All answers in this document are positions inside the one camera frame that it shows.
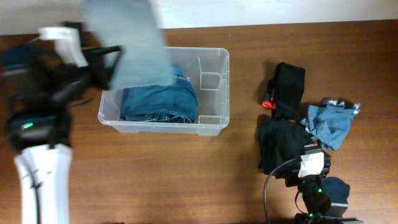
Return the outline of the light grey-blue jeans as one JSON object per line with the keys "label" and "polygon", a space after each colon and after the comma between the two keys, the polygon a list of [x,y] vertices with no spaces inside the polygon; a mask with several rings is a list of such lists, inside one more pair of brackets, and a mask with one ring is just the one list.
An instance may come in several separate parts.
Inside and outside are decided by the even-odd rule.
{"label": "light grey-blue jeans", "polygon": [[[170,56],[150,1],[89,0],[82,2],[81,11],[103,47],[123,48],[110,90],[174,84]],[[115,57],[116,53],[107,54],[106,65]]]}

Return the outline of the light blue denim shirt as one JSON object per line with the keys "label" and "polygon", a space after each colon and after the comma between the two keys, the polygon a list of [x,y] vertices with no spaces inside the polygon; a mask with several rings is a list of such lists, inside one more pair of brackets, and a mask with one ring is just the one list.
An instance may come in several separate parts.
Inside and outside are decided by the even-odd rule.
{"label": "light blue denim shirt", "polygon": [[307,117],[300,121],[305,130],[320,141],[321,147],[337,151],[348,135],[361,103],[346,107],[344,101],[325,99],[321,106],[310,105]]}

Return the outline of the dark blue jeans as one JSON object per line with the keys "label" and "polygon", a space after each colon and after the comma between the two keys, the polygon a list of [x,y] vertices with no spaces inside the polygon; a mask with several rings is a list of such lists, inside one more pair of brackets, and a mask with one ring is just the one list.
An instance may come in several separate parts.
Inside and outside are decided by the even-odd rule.
{"label": "dark blue jeans", "polygon": [[179,66],[173,66],[174,84],[124,90],[120,119],[133,122],[194,123],[198,97]]}

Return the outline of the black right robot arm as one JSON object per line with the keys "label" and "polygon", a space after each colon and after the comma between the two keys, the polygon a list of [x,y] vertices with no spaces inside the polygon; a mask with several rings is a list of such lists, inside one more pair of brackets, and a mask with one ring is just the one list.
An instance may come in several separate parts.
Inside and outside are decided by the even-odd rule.
{"label": "black right robot arm", "polygon": [[295,215],[299,224],[362,223],[357,218],[345,218],[350,185],[337,177],[328,177],[331,156],[317,143],[307,144],[296,159],[281,165],[274,174],[284,179],[286,187],[297,188],[306,211]]}

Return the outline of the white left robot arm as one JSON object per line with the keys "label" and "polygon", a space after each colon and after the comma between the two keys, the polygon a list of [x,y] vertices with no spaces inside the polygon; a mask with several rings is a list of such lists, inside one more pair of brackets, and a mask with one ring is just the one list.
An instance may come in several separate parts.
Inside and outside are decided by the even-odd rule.
{"label": "white left robot arm", "polygon": [[39,56],[28,65],[26,88],[12,96],[6,137],[16,155],[23,223],[69,223],[73,101],[92,86],[109,90],[123,55],[120,45],[80,50],[83,61],[48,68]]}

